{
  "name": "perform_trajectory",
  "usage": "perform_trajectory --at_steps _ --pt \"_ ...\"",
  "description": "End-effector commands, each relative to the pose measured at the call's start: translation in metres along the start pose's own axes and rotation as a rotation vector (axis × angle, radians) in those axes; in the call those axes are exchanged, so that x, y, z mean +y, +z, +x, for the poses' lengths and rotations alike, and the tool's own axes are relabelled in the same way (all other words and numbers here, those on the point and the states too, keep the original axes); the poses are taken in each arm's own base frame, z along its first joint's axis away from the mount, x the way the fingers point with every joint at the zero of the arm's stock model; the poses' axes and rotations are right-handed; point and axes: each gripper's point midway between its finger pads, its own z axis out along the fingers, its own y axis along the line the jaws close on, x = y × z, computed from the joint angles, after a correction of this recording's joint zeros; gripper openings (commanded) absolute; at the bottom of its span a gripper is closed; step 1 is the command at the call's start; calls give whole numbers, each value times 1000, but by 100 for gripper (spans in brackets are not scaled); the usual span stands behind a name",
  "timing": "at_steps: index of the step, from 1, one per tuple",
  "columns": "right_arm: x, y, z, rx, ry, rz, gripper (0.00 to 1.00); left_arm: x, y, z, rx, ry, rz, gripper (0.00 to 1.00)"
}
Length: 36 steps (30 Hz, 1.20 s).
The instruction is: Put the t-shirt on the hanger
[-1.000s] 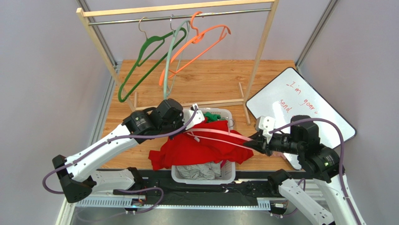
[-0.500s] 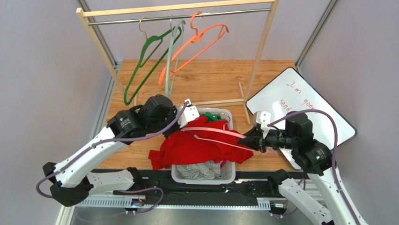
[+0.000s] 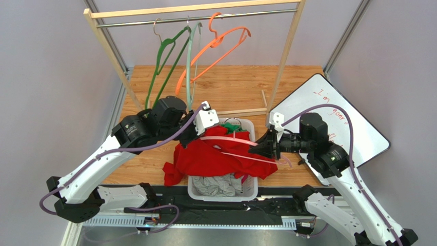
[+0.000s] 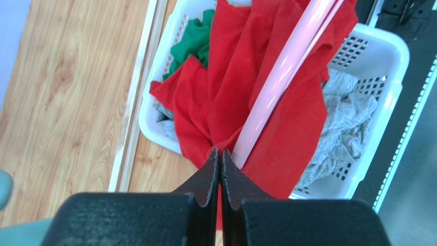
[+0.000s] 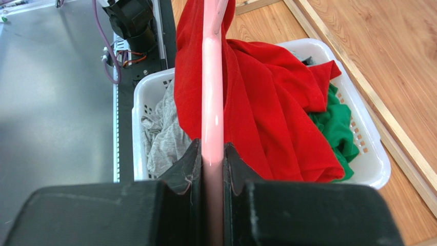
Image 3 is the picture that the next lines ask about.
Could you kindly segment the pink hanger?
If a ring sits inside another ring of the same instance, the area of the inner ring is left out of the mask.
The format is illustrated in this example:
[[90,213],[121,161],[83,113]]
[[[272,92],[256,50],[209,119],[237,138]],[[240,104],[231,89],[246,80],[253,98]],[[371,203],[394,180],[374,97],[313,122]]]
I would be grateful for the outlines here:
[[[256,146],[257,144],[251,140],[254,139],[255,137],[255,127],[252,121],[248,120],[248,119],[241,119],[241,118],[220,118],[221,123],[225,123],[228,120],[235,120],[236,122],[240,123],[241,127],[248,127],[248,132],[249,132],[249,138],[250,140],[244,140],[244,139],[239,139],[236,138],[235,136],[233,137],[225,137],[225,136],[203,136],[200,138],[200,140],[223,140],[223,141],[231,141],[231,142],[238,142],[241,144],[245,144],[245,145],[249,145],[249,146]],[[261,162],[265,162],[265,163],[269,163],[269,164],[274,164],[274,165],[288,165],[289,167],[292,167],[292,163],[291,161],[281,155],[282,159],[279,161],[267,161],[267,160],[262,160],[259,158],[251,158],[251,157],[247,157],[247,156],[241,156],[241,155],[236,155],[236,154],[231,154],[231,153],[226,153],[227,155],[232,155],[234,157],[240,157],[240,158],[244,158],[244,159],[251,159],[251,160],[256,160],[256,161],[261,161]]]

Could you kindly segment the red t shirt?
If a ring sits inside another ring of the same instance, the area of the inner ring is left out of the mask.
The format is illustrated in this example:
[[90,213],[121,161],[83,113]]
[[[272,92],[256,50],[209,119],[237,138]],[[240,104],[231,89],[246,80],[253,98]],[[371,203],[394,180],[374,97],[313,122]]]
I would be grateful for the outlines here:
[[238,142],[200,139],[192,141],[186,149],[178,144],[173,152],[173,162],[164,164],[164,185],[177,185],[186,175],[213,177],[233,173],[235,178],[248,175],[265,179],[278,170],[277,165],[274,164],[226,154],[274,161],[249,153],[250,147]]

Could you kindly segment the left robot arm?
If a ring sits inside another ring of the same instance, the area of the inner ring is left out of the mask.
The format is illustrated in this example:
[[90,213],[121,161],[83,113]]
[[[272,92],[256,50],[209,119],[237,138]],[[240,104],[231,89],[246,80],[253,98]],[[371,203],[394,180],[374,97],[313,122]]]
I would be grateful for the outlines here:
[[54,210],[39,206],[50,215],[70,222],[84,222],[102,211],[134,211],[153,204],[155,194],[149,184],[109,188],[102,181],[127,161],[146,150],[176,140],[183,147],[203,135],[218,122],[217,114],[205,101],[188,110],[178,97],[159,99],[153,107],[126,116],[104,143],[79,167],[63,177],[47,180],[49,196],[57,198]]

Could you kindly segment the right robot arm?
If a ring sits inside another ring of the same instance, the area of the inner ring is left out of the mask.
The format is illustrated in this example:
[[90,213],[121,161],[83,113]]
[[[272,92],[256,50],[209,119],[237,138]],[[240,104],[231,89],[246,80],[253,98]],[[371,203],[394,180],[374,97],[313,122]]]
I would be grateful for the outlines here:
[[310,185],[293,194],[297,213],[324,220],[353,245],[413,245],[418,235],[403,228],[367,192],[346,150],[329,141],[328,126],[317,113],[299,118],[299,132],[270,127],[249,153],[278,160],[282,153],[305,153],[310,166],[340,193],[352,209],[345,212]]

